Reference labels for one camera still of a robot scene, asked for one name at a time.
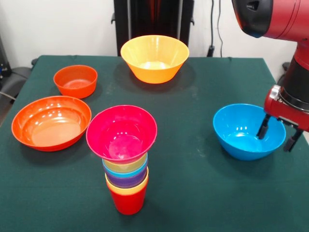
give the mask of purple cup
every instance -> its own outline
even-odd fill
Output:
[[[105,173],[107,175],[108,180],[115,185],[116,187],[119,188],[123,188],[123,189],[128,189],[128,188],[132,188],[138,184],[140,184],[146,176],[147,173],[147,165],[145,166],[145,168],[138,174],[132,176],[132,177],[128,177],[128,178],[119,178],[119,177],[115,177],[111,174],[109,174],[109,172],[107,172],[105,170]]]

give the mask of green tablecloth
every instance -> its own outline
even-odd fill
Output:
[[[93,115],[134,104],[157,120],[145,204],[134,216],[114,208],[102,163],[85,136],[68,149],[43,153],[11,134],[22,107],[59,95],[53,75],[72,64],[98,71],[97,89],[84,100]],[[279,149],[244,162],[222,150],[212,127],[215,112],[227,104],[262,106],[273,84],[262,59],[190,58],[170,82],[149,85],[119,57],[40,57],[0,128],[0,231],[309,231],[305,139],[292,153]]]

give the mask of small orange bowl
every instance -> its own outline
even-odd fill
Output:
[[[126,42],[121,56],[143,82],[160,84],[172,79],[189,57],[180,40],[163,35],[145,35]]]
[[[77,142],[91,120],[89,106],[77,98],[52,96],[26,105],[14,117],[12,133],[39,151],[58,151]]]
[[[54,83],[62,95],[86,98],[97,85],[98,73],[86,65],[72,65],[59,70],[54,76]]]

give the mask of plastic cup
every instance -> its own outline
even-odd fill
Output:
[[[117,173],[130,173],[132,171],[135,171],[137,169],[139,169],[144,162],[147,159],[147,153],[145,153],[140,159],[132,162],[132,163],[124,163],[124,164],[119,164],[119,163],[113,163],[113,162],[109,162],[108,160],[104,160],[102,159],[104,165]]]
[[[111,192],[112,200],[116,209],[124,215],[136,214],[141,210],[144,204],[146,189],[148,185],[149,170],[145,179],[133,188],[118,188],[113,186],[105,175],[106,184]]]
[[[132,171],[132,172],[129,172],[129,173],[117,173],[117,172],[114,172],[112,170],[110,170],[109,168],[107,168],[105,165],[104,165],[104,162],[103,163],[103,167],[104,167],[104,170],[105,172],[115,176],[115,177],[119,177],[119,178],[129,178],[129,177],[133,177],[137,174],[139,174],[142,170],[146,170],[147,168],[147,163],[148,163],[148,159],[145,160],[144,164],[139,167],[138,169]]]
[[[140,184],[144,180],[146,173],[147,173],[147,166],[145,166],[145,168],[138,174],[127,178],[116,177],[105,170],[105,174],[107,175],[108,180],[116,187],[124,189],[132,188]]]

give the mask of black cable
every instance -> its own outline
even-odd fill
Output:
[[[214,0],[212,0],[211,5],[211,46],[213,46],[213,22],[212,22],[213,6],[214,6]]]
[[[220,30],[219,30],[220,16],[221,16],[221,0],[219,0],[219,15],[218,15],[217,29],[218,29],[219,39],[220,39],[220,41],[221,41],[220,55],[221,55],[221,57],[222,57],[223,40],[222,40],[222,38],[221,38]]]
[[[9,94],[7,94],[7,93],[3,93],[3,92],[1,92],[0,91],[0,95],[3,95],[3,96],[5,96],[5,97],[7,97],[7,98],[9,98],[9,99],[11,99],[11,100],[16,100],[16,98],[14,98],[14,97],[12,97],[11,95],[9,95]]]

